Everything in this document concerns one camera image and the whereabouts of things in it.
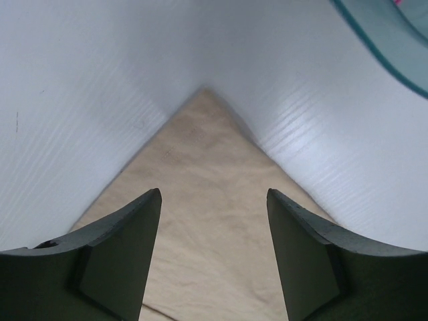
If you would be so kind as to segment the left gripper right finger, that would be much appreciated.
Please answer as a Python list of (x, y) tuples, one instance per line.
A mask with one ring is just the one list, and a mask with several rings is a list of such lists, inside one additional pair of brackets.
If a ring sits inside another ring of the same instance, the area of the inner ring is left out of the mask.
[(275, 189), (267, 215), (290, 320), (426, 320), (427, 253), (375, 241)]

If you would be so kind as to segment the beige t shirt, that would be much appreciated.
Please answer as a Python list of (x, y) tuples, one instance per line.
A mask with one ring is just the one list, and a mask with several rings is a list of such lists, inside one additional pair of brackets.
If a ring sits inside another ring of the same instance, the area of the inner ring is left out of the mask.
[(285, 320), (266, 197), (326, 213), (204, 90), (115, 178), (83, 227), (158, 188), (162, 207), (141, 320)]

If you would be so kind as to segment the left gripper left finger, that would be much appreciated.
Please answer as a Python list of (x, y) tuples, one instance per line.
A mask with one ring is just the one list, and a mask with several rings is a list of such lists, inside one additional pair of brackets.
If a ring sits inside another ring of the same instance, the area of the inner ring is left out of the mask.
[(161, 214), (151, 189), (30, 249), (1, 252), (2, 320), (138, 320)]

